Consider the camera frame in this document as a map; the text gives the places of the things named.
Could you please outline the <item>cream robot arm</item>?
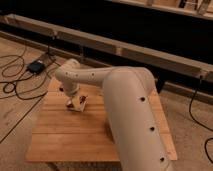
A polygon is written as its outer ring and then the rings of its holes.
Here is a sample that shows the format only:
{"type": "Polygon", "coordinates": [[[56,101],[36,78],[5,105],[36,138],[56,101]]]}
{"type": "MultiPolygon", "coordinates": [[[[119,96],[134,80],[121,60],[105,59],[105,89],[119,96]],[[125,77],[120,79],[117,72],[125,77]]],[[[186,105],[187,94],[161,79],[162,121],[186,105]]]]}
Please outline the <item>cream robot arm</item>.
{"type": "Polygon", "coordinates": [[[174,171],[149,101],[155,89],[144,67],[116,66],[82,69],[70,59],[55,72],[68,97],[80,84],[102,89],[105,110],[123,171],[174,171]]]}

